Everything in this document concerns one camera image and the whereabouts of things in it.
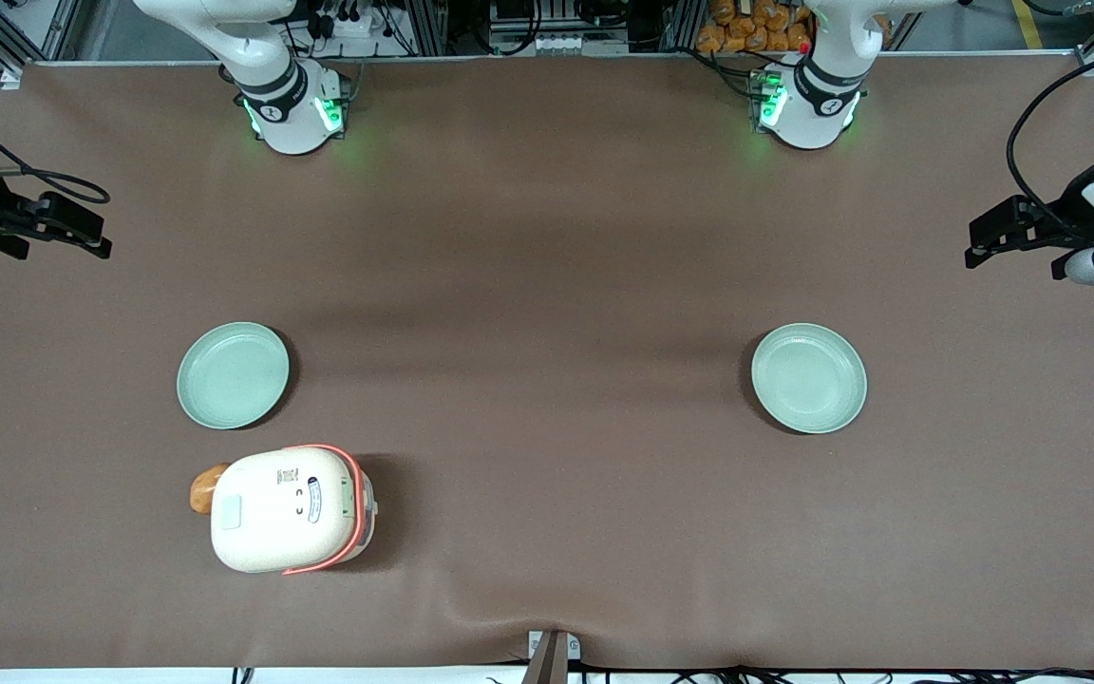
bread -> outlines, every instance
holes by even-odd
[[[759,26],[754,31],[753,34],[746,36],[745,48],[746,50],[766,50],[767,47],[767,30]]]
[[[766,25],[767,20],[776,16],[778,5],[773,0],[754,0],[754,11],[752,16],[756,25]]]
[[[730,38],[747,38],[757,31],[757,27],[752,18],[735,18],[733,23],[729,25],[729,36]]]
[[[776,4],[773,9],[773,14],[768,18],[764,23],[768,31],[784,31],[788,27],[788,22],[791,20],[791,11],[788,8],[781,8]]]
[[[876,23],[881,25],[881,31],[885,33],[882,44],[887,46],[889,43],[893,43],[894,23],[889,22],[889,18],[886,18],[885,14],[876,14]]]
[[[217,464],[201,472],[191,482],[191,486],[188,488],[188,506],[191,507],[191,510],[200,514],[209,514],[209,509],[213,506],[213,488],[218,486],[218,477],[221,477],[222,473],[226,472],[226,467],[230,466],[231,464]]]
[[[782,31],[767,32],[767,50],[772,53],[787,53],[788,35]]]
[[[737,5],[733,0],[711,0],[711,18],[715,19],[719,25],[729,25],[737,18]]]
[[[808,30],[803,23],[795,23],[788,26],[788,48],[789,50],[802,50],[804,45],[812,47],[812,39],[808,38]]]

brown cloth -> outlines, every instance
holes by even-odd
[[[303,156],[212,67],[28,68],[1,139],[112,190],[116,251],[0,256],[0,666],[492,662],[547,627],[597,666],[1094,666],[1094,289],[961,259],[1073,66],[882,58],[799,152],[685,58],[376,65]],[[1094,162],[1094,79],[1019,159],[1046,198]],[[213,432],[175,370],[226,321],[299,382]],[[841,432],[747,392],[791,321],[868,364]],[[373,545],[222,566],[191,478],[318,441],[373,477]]]

plate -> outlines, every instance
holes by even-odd
[[[763,407],[799,432],[846,428],[868,399],[868,370],[854,347],[812,323],[772,329],[754,350],[750,373]]]
[[[290,382],[290,351],[256,323],[229,323],[200,336],[179,362],[179,406],[206,428],[243,428],[260,420]]]

black cable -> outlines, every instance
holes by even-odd
[[[11,150],[8,150],[8,148],[5,148],[1,142],[0,152],[3,152],[5,159],[12,160],[14,164],[18,165],[20,175],[31,175],[36,177],[49,187],[54,187],[56,190],[65,192],[65,194],[69,195],[71,198],[81,199],[83,202],[91,205],[107,205],[109,200],[112,200],[112,196],[108,195],[108,190],[105,190],[104,187],[100,187],[91,181],[85,181],[85,178],[81,178],[77,175],[51,172],[51,170],[36,170],[32,167],[32,165],[27,164],[27,162],[19,159],[18,155],[15,155]],[[74,190],[73,187],[58,182],[85,187],[88,190],[95,192],[96,195],[83,195],[82,192]]]
[[[1011,130],[1011,135],[1006,139],[1006,169],[1011,172],[1011,177],[1015,178],[1015,184],[1020,187],[1020,190],[1024,193],[1025,198],[1028,198],[1031,202],[1037,206],[1043,212],[1049,213],[1049,216],[1055,217],[1055,220],[1059,222],[1063,230],[1072,230],[1071,227],[1067,224],[1067,221],[1061,220],[1058,213],[1052,212],[1049,205],[1045,202],[1041,198],[1038,198],[1037,192],[1033,189],[1028,182],[1025,181],[1024,175],[1020,173],[1020,167],[1015,163],[1015,139],[1020,136],[1020,130],[1024,128],[1024,124],[1027,123],[1028,117],[1033,116],[1033,112],[1036,112],[1039,104],[1045,103],[1046,98],[1049,97],[1052,92],[1059,90],[1059,88],[1067,85],[1067,83],[1075,81],[1075,79],[1090,70],[1094,69],[1094,60],[1089,61],[1076,69],[1071,70],[1071,72],[1058,79],[1054,83],[1050,83],[1045,90],[1040,92],[1039,95],[1034,97],[1033,102],[1024,109],[1024,113],[1020,114],[1020,120],[1015,121],[1014,128]],[[1041,672],[1080,672],[1080,671],[1063,671],[1059,668],[1051,668],[1049,671]],[[1037,674],[1028,674],[1022,676],[1020,680],[1027,680],[1029,676],[1037,676]]]
[[[377,7],[377,11],[383,14],[383,21],[386,22],[387,26],[391,26],[392,34],[395,36],[395,43],[399,43],[399,47],[404,48],[408,57],[416,57],[416,50],[412,50],[412,42],[404,35],[404,30],[400,30],[398,23],[395,22],[391,4],[387,4],[387,0],[379,0]]]
[[[1047,18],[1064,18],[1067,14],[1059,12],[1058,10],[1050,10],[1049,8],[1041,8],[1040,4],[1034,3],[1033,0],[1021,0],[1022,3],[1027,4],[1029,10],[1037,12],[1038,14],[1046,14]]]
[[[294,32],[290,27],[290,20],[286,19],[282,23],[286,24],[286,35],[290,36],[290,49],[294,51],[294,55],[310,56],[312,48],[299,43],[298,39],[294,39]]]
[[[717,54],[715,53],[711,54],[711,60],[712,61],[717,60]],[[729,90],[732,90],[733,92],[736,92],[738,95],[741,95],[742,97],[745,97],[746,100],[755,100],[756,98],[756,95],[754,95],[750,91],[743,90],[742,86],[738,86],[736,83],[734,83],[733,82],[733,77],[729,76],[729,73],[725,73],[724,69],[721,68],[720,65],[717,65],[717,73],[720,74],[720,81],[724,81],[724,85],[729,86]]]
[[[365,60],[361,60],[361,66],[357,67],[357,78],[352,79],[352,86],[349,90],[348,104],[352,104],[357,100],[357,95],[361,95],[361,81],[365,78]]]
[[[713,72],[720,74],[720,79],[721,81],[724,81],[724,85],[729,86],[730,90],[736,92],[742,97],[746,97],[748,100],[763,100],[761,95],[755,95],[750,91],[743,90],[742,86],[738,86],[737,83],[733,82],[734,77],[750,78],[750,72],[748,72],[748,70],[745,69],[734,69],[721,65],[720,61],[717,61],[715,53],[711,53],[709,56],[703,56],[702,53],[691,50],[690,47],[670,47],[668,50],[666,50],[666,53],[683,53],[686,55],[690,55],[691,57],[695,57],[695,59],[699,61],[700,65],[708,67],[708,69],[711,69],[713,70]]]
[[[670,54],[670,53],[683,53],[683,55],[690,55],[691,57],[695,57],[695,59],[698,60],[700,63],[702,63],[703,66],[707,66],[708,69],[717,69],[717,61],[715,60],[709,60],[709,58],[708,58],[707,55],[703,55],[703,53],[695,50],[691,47],[666,47],[665,50],[663,50],[661,53],[665,53],[665,54]],[[787,61],[777,60],[777,58],[773,58],[772,56],[769,56],[769,55],[764,55],[763,53],[744,51],[742,54],[749,55],[750,57],[757,57],[757,58],[759,58],[763,61],[770,61],[772,65],[779,65],[781,67],[788,67],[788,69],[794,69],[795,66],[798,66],[798,65],[789,65]],[[734,69],[734,68],[731,68],[731,67],[718,67],[718,68],[719,69],[723,69],[724,73],[730,74],[730,76],[749,76],[750,74],[750,72],[747,72],[747,70],[743,70],[743,69]]]
[[[479,26],[477,25],[477,22],[475,22],[475,19],[482,16],[480,10],[482,9],[482,5],[487,4],[487,0],[475,1],[472,10],[472,37],[475,38],[475,43],[478,44],[481,50],[488,53],[489,55],[496,55],[499,57],[512,57],[513,55],[525,50],[526,47],[529,47],[529,45],[535,42],[535,38],[538,36],[538,30],[543,26],[544,13],[542,5],[538,4],[539,0],[528,1],[529,19],[528,22],[526,22],[526,35],[522,38],[522,43],[517,44],[517,47],[514,47],[513,50],[508,53],[501,51],[498,47],[492,47],[492,45],[487,42],[487,39],[484,39],[482,35],[480,35]]]

metal bracket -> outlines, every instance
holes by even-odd
[[[568,661],[577,653],[581,658],[581,640],[572,634],[551,631],[529,633],[529,665],[522,684],[568,683]]]
[[[19,78],[22,74],[18,72],[12,72],[11,69],[4,69],[3,74],[0,76],[0,85],[3,90],[19,90]]]
[[[526,649],[526,658],[533,659],[535,657],[535,650],[538,649],[539,642],[543,641],[544,634],[542,631],[531,631],[528,637],[528,649]],[[581,660],[581,640],[572,636],[568,631],[561,631],[560,637],[566,639],[568,645],[568,659],[574,659],[574,661]]]

